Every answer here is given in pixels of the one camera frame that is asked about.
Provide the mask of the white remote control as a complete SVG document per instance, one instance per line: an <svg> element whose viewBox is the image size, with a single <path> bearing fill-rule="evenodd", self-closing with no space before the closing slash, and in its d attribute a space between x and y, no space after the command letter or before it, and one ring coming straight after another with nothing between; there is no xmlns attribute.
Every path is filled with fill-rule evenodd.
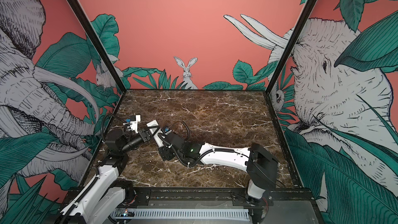
<svg viewBox="0 0 398 224"><path fill-rule="evenodd" d="M159 148L164 146L162 140L158 136L159 133L163 133L159 123L156 120L153 120L153 121L147 123L146 126L149 128L149 131L150 131L153 139L155 140L157 146Z"/></svg>

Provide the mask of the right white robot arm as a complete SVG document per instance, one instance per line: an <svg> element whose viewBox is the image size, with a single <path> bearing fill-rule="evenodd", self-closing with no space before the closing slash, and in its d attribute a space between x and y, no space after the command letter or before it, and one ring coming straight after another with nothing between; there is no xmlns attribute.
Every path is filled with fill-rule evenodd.
<svg viewBox="0 0 398 224"><path fill-rule="evenodd" d="M253 143L244 148L221 147L190 142L172 131L157 133L155 140L162 143L159 154L163 160L176 157L187 168L215 164L246 172L250 178L247 187L249 199L260 200L267 191L276 189L279 161L260 144Z"/></svg>

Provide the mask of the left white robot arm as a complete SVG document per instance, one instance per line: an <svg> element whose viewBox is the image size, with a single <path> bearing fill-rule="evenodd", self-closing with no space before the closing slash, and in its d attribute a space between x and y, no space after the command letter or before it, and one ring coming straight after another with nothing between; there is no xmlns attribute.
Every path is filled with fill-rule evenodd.
<svg viewBox="0 0 398 224"><path fill-rule="evenodd" d="M129 187L118 182L129 160L128 152L150 141L160 130L158 125L138 131L113 129L105 136L106 157L95 176L71 202L60 211L55 224L102 224L125 201Z"/></svg>

